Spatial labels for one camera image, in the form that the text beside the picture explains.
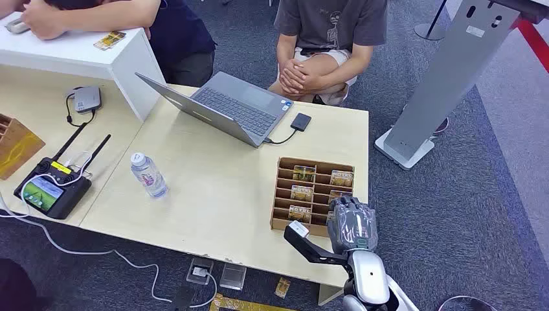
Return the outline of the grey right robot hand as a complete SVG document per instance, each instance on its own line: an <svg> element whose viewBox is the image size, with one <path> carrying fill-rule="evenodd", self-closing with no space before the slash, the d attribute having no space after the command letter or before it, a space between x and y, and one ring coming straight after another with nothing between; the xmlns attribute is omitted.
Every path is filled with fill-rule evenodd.
<svg viewBox="0 0 549 311"><path fill-rule="evenodd" d="M352 249L375 251L378 243L375 209L356 197L342 196L331 201L333 213L327 221L334 253L342 255Z"/></svg>

